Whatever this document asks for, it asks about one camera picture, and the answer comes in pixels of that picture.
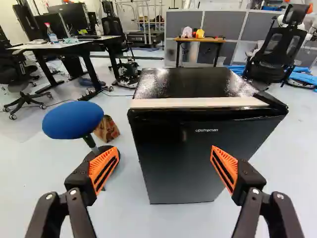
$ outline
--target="mini fridge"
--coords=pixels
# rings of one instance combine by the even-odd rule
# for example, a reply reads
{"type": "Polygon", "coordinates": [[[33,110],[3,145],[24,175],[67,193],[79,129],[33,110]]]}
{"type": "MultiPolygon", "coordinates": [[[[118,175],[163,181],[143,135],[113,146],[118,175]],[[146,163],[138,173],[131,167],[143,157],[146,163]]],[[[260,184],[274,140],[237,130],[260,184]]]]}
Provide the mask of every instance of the mini fridge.
{"type": "Polygon", "coordinates": [[[143,69],[128,119],[150,203],[214,201],[211,146],[248,160],[287,113],[225,67],[143,69]]]}

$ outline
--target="water bottle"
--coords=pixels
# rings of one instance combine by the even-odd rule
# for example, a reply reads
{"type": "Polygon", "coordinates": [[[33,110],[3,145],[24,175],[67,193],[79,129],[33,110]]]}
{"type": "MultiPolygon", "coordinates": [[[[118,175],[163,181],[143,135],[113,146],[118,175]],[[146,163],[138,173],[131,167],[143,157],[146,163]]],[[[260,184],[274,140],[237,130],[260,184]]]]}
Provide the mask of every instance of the water bottle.
{"type": "Polygon", "coordinates": [[[48,22],[45,22],[45,25],[46,25],[46,27],[48,28],[48,29],[47,29],[47,33],[48,33],[50,42],[52,42],[52,43],[58,43],[57,35],[52,31],[51,25],[50,25],[48,22]]]}

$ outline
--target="gray floor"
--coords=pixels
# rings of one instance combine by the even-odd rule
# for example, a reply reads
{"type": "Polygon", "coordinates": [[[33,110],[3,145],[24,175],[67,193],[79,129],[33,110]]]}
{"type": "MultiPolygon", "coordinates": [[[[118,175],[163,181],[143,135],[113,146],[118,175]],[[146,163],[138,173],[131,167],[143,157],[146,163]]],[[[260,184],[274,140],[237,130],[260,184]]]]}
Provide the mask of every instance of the gray floor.
{"type": "MultiPolygon", "coordinates": [[[[163,61],[139,60],[142,67],[163,67],[163,61]]],[[[60,62],[55,66],[62,68],[60,62]]],[[[111,83],[108,59],[93,59],[100,80],[111,83]]],[[[46,83],[42,78],[39,84],[46,83]]],[[[77,80],[66,82],[52,90],[54,99],[43,98],[47,105],[66,99],[77,99],[85,88],[77,80]]],[[[294,203],[306,237],[316,237],[315,179],[317,161],[315,144],[317,131],[317,94],[313,91],[274,85],[270,93],[289,105],[290,113],[270,135],[250,162],[267,179],[266,192],[281,191],[294,203]]],[[[115,88],[112,95],[132,95],[133,91],[115,88]]],[[[0,92],[2,104],[12,101],[12,95],[0,92]]],[[[193,238],[230,237],[239,208],[224,190],[215,202],[183,205],[150,205],[138,156],[127,120],[131,96],[109,97],[100,94],[92,102],[111,115],[121,132],[111,142],[122,154],[121,162],[89,208],[98,237],[193,238]]],[[[63,193],[63,181],[89,152],[84,141],[52,140],[41,130],[41,121],[51,110],[24,108],[11,121],[0,113],[1,201],[0,230],[2,237],[25,235],[37,199],[49,191],[63,193]]],[[[103,142],[96,138],[98,145],[103,142]]],[[[72,237],[69,220],[64,222],[62,237],[72,237]]],[[[257,237],[268,237],[263,219],[257,237]]]]}

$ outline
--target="black mesh office chair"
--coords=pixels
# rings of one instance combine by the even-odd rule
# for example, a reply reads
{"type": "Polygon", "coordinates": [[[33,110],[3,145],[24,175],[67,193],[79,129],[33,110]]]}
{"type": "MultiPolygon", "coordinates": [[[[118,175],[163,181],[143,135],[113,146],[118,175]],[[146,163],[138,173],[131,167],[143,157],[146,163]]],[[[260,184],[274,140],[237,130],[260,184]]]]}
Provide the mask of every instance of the black mesh office chair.
{"type": "Polygon", "coordinates": [[[50,92],[41,94],[24,94],[24,90],[28,84],[29,80],[34,78],[30,76],[30,73],[37,70],[35,65],[25,66],[25,57],[23,55],[24,50],[16,50],[10,52],[9,50],[0,51],[0,84],[8,84],[8,90],[13,92],[19,92],[20,98],[13,101],[12,103],[3,106],[5,112],[10,112],[9,118],[12,120],[17,119],[15,113],[22,108],[23,104],[34,103],[40,105],[41,109],[45,109],[46,105],[42,102],[35,101],[34,98],[39,98],[42,96],[47,96],[52,98],[50,92]]]}
{"type": "Polygon", "coordinates": [[[290,4],[285,12],[283,23],[287,27],[273,28],[276,17],[272,19],[270,30],[258,52],[252,57],[247,53],[247,64],[243,76],[252,79],[254,86],[260,82],[266,87],[271,83],[282,82],[281,87],[295,68],[294,60],[304,42],[306,31],[297,29],[297,25],[303,22],[309,5],[290,4]]]}
{"type": "Polygon", "coordinates": [[[120,18],[115,16],[112,2],[103,1],[102,5],[103,5],[104,12],[107,14],[107,17],[103,17],[101,19],[104,35],[105,36],[121,36],[120,39],[118,40],[118,43],[112,45],[116,53],[116,58],[122,57],[124,52],[131,51],[132,59],[133,61],[135,61],[133,51],[131,47],[129,46],[131,42],[128,42],[126,39],[126,36],[123,32],[120,18]]]}

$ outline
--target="yellow object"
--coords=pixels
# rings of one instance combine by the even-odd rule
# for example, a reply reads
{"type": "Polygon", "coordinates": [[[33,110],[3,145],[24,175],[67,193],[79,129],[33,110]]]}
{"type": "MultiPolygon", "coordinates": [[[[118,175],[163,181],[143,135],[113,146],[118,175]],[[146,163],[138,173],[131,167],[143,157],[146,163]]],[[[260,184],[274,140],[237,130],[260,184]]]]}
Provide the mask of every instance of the yellow object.
{"type": "Polygon", "coordinates": [[[83,34],[88,34],[88,31],[86,29],[82,29],[82,30],[78,31],[78,33],[83,35],[83,34]]]}
{"type": "Polygon", "coordinates": [[[196,38],[203,38],[203,37],[205,37],[205,32],[204,32],[204,30],[203,30],[203,29],[198,29],[198,30],[196,31],[196,38]]]}

